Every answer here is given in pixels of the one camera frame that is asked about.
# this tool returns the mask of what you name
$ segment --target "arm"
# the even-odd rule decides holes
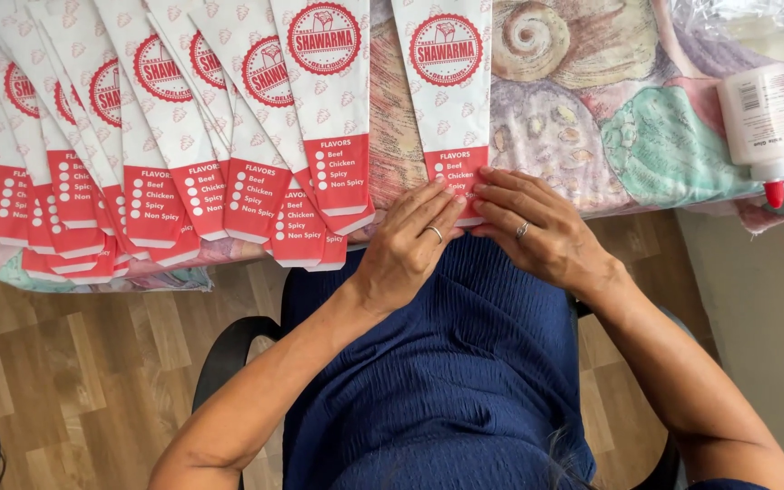
[[[476,190],[494,239],[520,269],[588,304],[677,440],[691,481],[744,480],[784,490],[784,452],[709,355],[639,290],[576,209],[536,177],[485,170]],[[533,223],[516,240],[516,230]]]
[[[435,181],[390,207],[359,269],[304,323],[241,369],[180,428],[150,490],[237,488],[241,471],[310,381],[347,345],[410,303],[450,240],[463,199]],[[438,228],[443,240],[433,231]]]

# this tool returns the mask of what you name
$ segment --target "navy blue dress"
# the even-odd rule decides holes
[[[341,271],[293,270],[284,329],[316,311],[362,255],[350,253]],[[578,488],[595,462],[579,411],[574,325],[564,291],[516,269],[490,240],[455,240],[414,301],[295,401],[284,488]],[[744,488],[757,487],[698,486]]]

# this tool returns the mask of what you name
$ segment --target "silver ring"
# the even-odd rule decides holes
[[[439,229],[437,229],[437,228],[435,228],[435,227],[425,227],[425,229],[423,229],[422,231],[424,232],[424,231],[426,231],[426,230],[431,230],[431,231],[433,231],[433,232],[437,233],[437,239],[439,239],[439,240],[440,240],[440,241],[437,243],[438,245],[440,245],[441,243],[443,243],[443,234],[441,234],[441,230],[439,230]]]
[[[516,239],[517,240],[521,239],[523,236],[525,236],[526,233],[528,233],[528,225],[530,225],[530,224],[531,223],[526,221],[525,223],[522,224],[521,227],[517,228],[517,230],[516,230]]]

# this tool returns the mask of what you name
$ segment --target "plastic bag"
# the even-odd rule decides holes
[[[673,24],[711,41],[784,32],[784,0],[669,0]]]

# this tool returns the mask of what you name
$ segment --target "glue bottle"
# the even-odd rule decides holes
[[[725,78],[716,87],[731,162],[750,166],[764,182],[768,203],[784,201],[784,64],[768,64]]]

